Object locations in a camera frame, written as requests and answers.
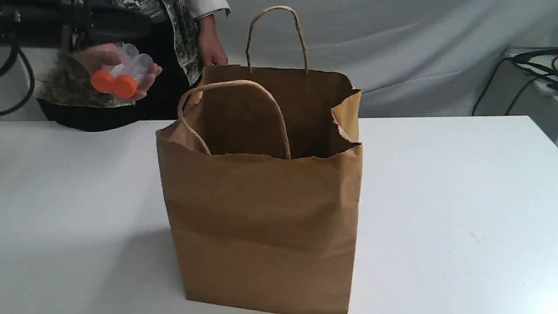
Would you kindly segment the person's right hand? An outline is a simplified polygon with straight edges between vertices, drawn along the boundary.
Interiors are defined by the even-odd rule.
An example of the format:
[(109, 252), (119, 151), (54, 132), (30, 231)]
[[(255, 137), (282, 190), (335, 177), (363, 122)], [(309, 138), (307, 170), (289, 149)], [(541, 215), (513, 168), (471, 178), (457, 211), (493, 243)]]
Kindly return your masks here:
[[(122, 58), (118, 54), (119, 48), (113, 43), (100, 44), (72, 54), (72, 57), (89, 73), (94, 74), (108, 66), (118, 66)], [(134, 95), (123, 98), (126, 101), (139, 101), (145, 98), (148, 90), (153, 86), (158, 75), (162, 73), (161, 66), (153, 63), (147, 70), (145, 77), (138, 83)]]

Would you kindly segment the person's left hand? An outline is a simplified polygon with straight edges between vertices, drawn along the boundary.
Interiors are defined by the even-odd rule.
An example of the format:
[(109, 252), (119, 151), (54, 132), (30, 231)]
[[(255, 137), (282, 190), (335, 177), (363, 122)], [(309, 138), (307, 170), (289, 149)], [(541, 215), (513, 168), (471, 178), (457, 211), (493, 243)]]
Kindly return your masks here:
[(198, 26), (198, 51), (204, 66), (228, 65), (228, 57), (217, 34), (217, 25), (213, 14), (201, 18), (198, 21)]

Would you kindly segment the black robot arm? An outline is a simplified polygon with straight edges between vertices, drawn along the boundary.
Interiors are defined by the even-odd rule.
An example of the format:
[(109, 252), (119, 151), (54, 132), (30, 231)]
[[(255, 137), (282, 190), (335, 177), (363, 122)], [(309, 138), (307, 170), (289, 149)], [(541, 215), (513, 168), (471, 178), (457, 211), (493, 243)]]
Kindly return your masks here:
[(22, 60), (30, 86), (15, 106), (1, 111), (6, 116), (20, 110), (31, 99), (35, 75), (23, 48), (58, 48), (81, 51), (97, 44), (130, 41), (149, 36), (151, 18), (90, 0), (3, 0), (1, 2), (1, 46), (8, 47), (1, 75)]

